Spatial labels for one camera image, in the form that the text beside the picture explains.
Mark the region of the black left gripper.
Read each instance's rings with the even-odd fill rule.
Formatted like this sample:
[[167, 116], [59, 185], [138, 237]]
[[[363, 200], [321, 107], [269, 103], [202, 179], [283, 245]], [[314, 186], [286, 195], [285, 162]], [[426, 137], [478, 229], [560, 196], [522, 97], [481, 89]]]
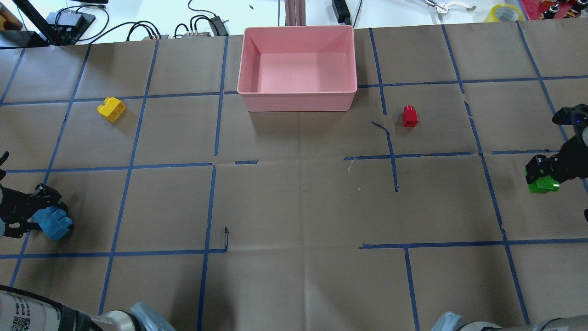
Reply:
[[2, 236], [20, 239], [32, 230], [41, 231], [38, 223], [31, 223], [29, 220], [38, 210], [48, 207], [68, 212], [59, 191], [45, 184], [38, 184], [30, 194], [1, 186], [0, 217], [4, 224]]

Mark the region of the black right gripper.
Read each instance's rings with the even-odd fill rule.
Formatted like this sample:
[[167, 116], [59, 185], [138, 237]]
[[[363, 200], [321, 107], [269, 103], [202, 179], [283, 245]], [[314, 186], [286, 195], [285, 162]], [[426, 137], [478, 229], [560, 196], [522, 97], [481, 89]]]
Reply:
[[582, 137], [566, 141], [558, 153], [547, 157], [534, 155], [525, 166], [527, 183], [550, 176], [559, 183], [571, 179], [586, 179], [588, 176], [588, 147]]

